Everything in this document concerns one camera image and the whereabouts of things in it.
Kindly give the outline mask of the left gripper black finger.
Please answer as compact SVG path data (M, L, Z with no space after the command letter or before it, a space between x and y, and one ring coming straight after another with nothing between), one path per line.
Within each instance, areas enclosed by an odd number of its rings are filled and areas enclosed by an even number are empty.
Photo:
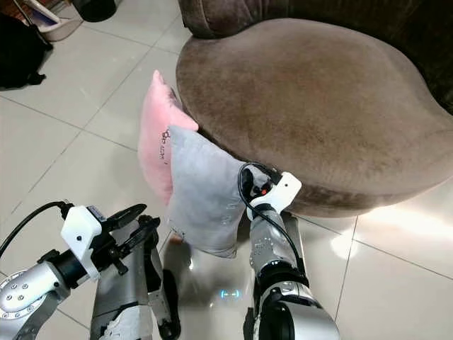
M146 210L148 206L143 203L138 203L133 205L132 207L124 208L109 217L110 222L132 222L136 220L136 217L139 217L143 211Z
M159 242L159 234L156 231L161 224L161 218L140 215L137 220L137 227L130 233L129 248L136 249L138 246L146 249L155 249Z

